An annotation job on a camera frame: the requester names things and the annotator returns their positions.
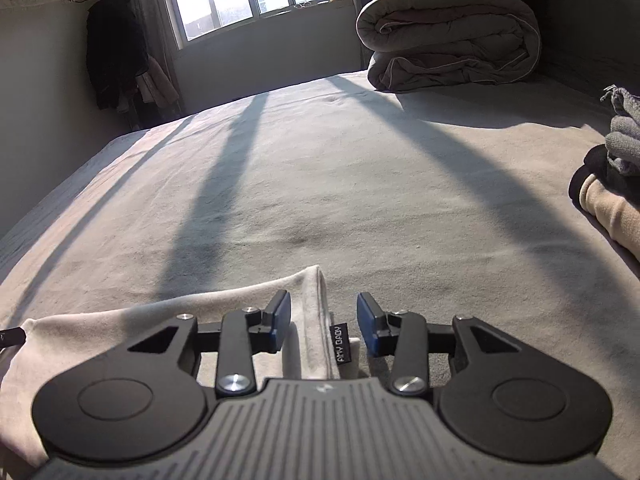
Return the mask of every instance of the cloth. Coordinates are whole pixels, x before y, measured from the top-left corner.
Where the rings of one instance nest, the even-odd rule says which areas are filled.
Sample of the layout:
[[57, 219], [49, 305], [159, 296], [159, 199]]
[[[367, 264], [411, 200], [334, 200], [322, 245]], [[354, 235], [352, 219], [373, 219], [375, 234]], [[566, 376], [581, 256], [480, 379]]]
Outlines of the cloth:
[[610, 192], [591, 174], [580, 188], [580, 207], [595, 216], [611, 239], [640, 261], [640, 210], [636, 206]]
[[356, 30], [374, 51], [369, 81], [383, 91], [510, 83], [540, 58], [538, 23], [521, 0], [373, 0]]
[[625, 88], [611, 85], [605, 88], [605, 94], [601, 101], [611, 99], [611, 105], [617, 115], [631, 117], [637, 124], [640, 124], [640, 97], [631, 95]]
[[[166, 76], [175, 81], [176, 75], [172, 60], [175, 37], [166, 0], [130, 0], [130, 5], [144, 31], [149, 55], [158, 60]], [[184, 115], [179, 113], [179, 102], [176, 102], [175, 108], [175, 111], [163, 109], [164, 122], [176, 120]]]
[[610, 119], [538, 75], [396, 95], [363, 72], [119, 137], [0, 239], [0, 326], [319, 264], [352, 337], [368, 290], [429, 322], [477, 316], [596, 379], [614, 405], [598, 456], [638, 480], [640, 282], [566, 197]]
[[571, 177], [571, 182], [569, 183], [569, 198], [574, 202], [576, 207], [582, 208], [580, 205], [580, 190], [582, 189], [582, 184], [584, 181], [591, 175], [591, 170], [582, 165], [578, 170], [574, 173], [574, 176]]
[[140, 90], [140, 97], [142, 97], [143, 103], [154, 103], [156, 101], [147, 82], [148, 77], [145, 78], [145, 74], [147, 74], [147, 72], [143, 75], [136, 76], [136, 84], [138, 85], [138, 90]]
[[[287, 278], [235, 290], [122, 310], [28, 319], [22, 324], [26, 343], [14, 355], [3, 356], [1, 363], [2, 368], [9, 366], [0, 388], [0, 440], [31, 465], [41, 465], [47, 456], [31, 421], [31, 403], [45, 382], [172, 316], [189, 312], [200, 322], [219, 321], [231, 310], [265, 307], [280, 288], [291, 293], [292, 325], [281, 352], [254, 357], [258, 382], [283, 376], [337, 378], [324, 278], [318, 266], [309, 267]], [[213, 386], [215, 354], [203, 358], [198, 378]]]
[[622, 176], [640, 176], [640, 168], [628, 160], [607, 153], [607, 161]]
[[145, 35], [129, 0], [100, 0], [86, 21], [86, 67], [98, 108], [117, 108], [121, 92], [136, 88], [149, 69]]
[[640, 168], [640, 140], [620, 132], [611, 132], [604, 138], [609, 155], [619, 157]]
[[584, 165], [589, 168], [609, 190], [626, 199], [640, 203], [640, 176], [625, 176], [609, 163], [607, 147], [599, 144], [591, 148], [584, 157]]
[[611, 119], [611, 131], [640, 140], [640, 124], [636, 123], [633, 117], [616, 115]]
[[142, 94], [142, 100], [145, 103], [155, 102], [158, 108], [167, 108], [180, 97], [153, 56], [149, 56], [149, 70], [137, 76], [136, 83]]
[[116, 111], [119, 114], [126, 114], [129, 111], [129, 100], [126, 95], [120, 94], [120, 97], [118, 97], [118, 107]]
[[601, 101], [611, 99], [617, 114], [605, 137], [608, 161], [623, 176], [640, 176], [640, 98], [615, 85], [605, 88]]

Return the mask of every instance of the window sill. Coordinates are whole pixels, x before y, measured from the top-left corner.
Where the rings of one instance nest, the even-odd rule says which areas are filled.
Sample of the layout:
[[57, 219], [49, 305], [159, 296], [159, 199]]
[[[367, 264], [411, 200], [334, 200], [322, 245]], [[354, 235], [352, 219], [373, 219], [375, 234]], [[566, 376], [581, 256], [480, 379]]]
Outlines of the window sill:
[[240, 22], [231, 23], [230, 25], [225, 25], [225, 27], [217, 28], [216, 30], [212, 30], [203, 34], [202, 36], [198, 36], [191, 41], [188, 41], [182, 48], [179, 48], [175, 53], [174, 57], [177, 59], [185, 55], [192, 47], [209, 43], [218, 37], [220, 34], [224, 34], [225, 32], [229, 32], [230, 30], [234, 30], [238, 27], [243, 27], [245, 25], [249, 25], [255, 22], [261, 22], [262, 20], [268, 20], [275, 16], [281, 16], [283, 14], [290, 14], [292, 12], [310, 12], [310, 9], [340, 9], [341, 7], [353, 7], [349, 0], [338, 0], [337, 2], [319, 2], [317, 4], [308, 6], [308, 7], [289, 7], [287, 9], [281, 10], [272, 10], [271, 12], [267, 12], [266, 15], [261, 16], [260, 18], [247, 18], [246, 20], [242, 20]]

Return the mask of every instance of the window frame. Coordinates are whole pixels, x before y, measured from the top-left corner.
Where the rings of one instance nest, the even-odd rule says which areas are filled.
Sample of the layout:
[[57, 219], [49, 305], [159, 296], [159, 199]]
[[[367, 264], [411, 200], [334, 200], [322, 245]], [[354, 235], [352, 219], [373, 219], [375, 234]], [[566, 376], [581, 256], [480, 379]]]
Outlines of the window frame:
[[210, 30], [209, 32], [206, 32], [205, 34], [201, 34], [200, 36], [197, 36], [196, 38], [193, 38], [191, 40], [189, 40], [187, 38], [187, 33], [186, 30], [184, 28], [184, 22], [182, 20], [182, 15], [180, 14], [180, 7], [178, 6], [178, 0], [165, 0], [165, 3], [167, 4], [167, 6], [169, 7], [167, 10], [170, 12], [170, 14], [172, 13], [175, 17], [174, 20], [171, 20], [172, 22], [172, 28], [174, 29], [174, 37], [178, 42], [178, 49], [181, 50], [183, 49], [185, 46], [189, 45], [189, 44], [193, 44], [194, 42], [200, 40], [201, 38], [205, 38], [207, 36], [210, 36], [211, 34], [215, 34], [217, 32], [220, 32], [222, 30], [231, 30], [232, 28], [236, 28], [239, 25], [244, 25], [245, 23], [252, 23], [252, 22], [256, 22], [258, 20], [263, 20], [265, 18], [268, 18], [270, 16], [274, 16], [276, 14], [282, 14], [283, 12], [289, 12], [291, 10], [295, 10], [295, 9], [303, 9], [306, 7], [313, 7], [316, 6], [318, 4], [322, 4], [325, 2], [328, 2], [329, 0], [312, 0], [310, 2], [307, 2], [305, 4], [297, 4], [296, 0], [287, 0], [289, 5], [287, 7], [283, 7], [281, 9], [274, 9], [274, 10], [269, 10], [268, 12], [260, 12], [260, 7], [258, 4], [258, 0], [249, 0], [249, 7], [251, 9], [252, 12], [252, 16], [248, 17], [245, 20], [239, 20], [238, 22], [235, 23], [230, 23], [229, 25], [222, 25], [220, 23], [220, 18], [218, 17], [218, 12], [216, 10], [216, 3], [214, 0], [209, 0], [209, 8], [211, 10], [211, 19], [213, 20], [214, 23], [214, 29]]

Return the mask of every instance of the wall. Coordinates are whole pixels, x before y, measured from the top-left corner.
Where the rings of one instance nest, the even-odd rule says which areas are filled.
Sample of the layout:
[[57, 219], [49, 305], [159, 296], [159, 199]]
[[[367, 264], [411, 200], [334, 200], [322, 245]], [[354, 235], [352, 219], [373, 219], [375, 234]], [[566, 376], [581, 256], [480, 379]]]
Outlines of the wall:
[[84, 66], [91, 3], [0, 9], [0, 237], [126, 131]]
[[640, 0], [529, 0], [540, 24], [540, 70], [599, 96], [640, 92]]
[[321, 4], [220, 30], [174, 60], [187, 113], [360, 66], [355, 10]]

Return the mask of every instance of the beige cloth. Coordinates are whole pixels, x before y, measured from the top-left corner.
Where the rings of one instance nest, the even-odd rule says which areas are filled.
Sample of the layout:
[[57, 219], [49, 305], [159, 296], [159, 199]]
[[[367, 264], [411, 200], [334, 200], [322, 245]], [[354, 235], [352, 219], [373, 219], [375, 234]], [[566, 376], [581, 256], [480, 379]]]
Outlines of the beige cloth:
[[640, 210], [636, 206], [610, 192], [592, 174], [580, 189], [580, 207], [594, 215], [612, 240], [640, 261]]
[[167, 108], [180, 97], [171, 80], [152, 56], [149, 56], [149, 70], [137, 76], [136, 83], [142, 94], [142, 101], [155, 102], [158, 108]]
[[[26, 343], [20, 349], [7, 349], [0, 362], [0, 378], [4, 374], [0, 443], [31, 465], [41, 465], [47, 455], [31, 421], [31, 403], [45, 382], [176, 314], [190, 312], [201, 322], [221, 320], [230, 310], [265, 307], [280, 288], [291, 293], [292, 324], [281, 352], [254, 356], [258, 383], [266, 377], [337, 378], [324, 278], [318, 266], [235, 290], [192, 294], [108, 312], [28, 319], [22, 324]], [[201, 384], [213, 384], [215, 356], [203, 355], [198, 375]]]

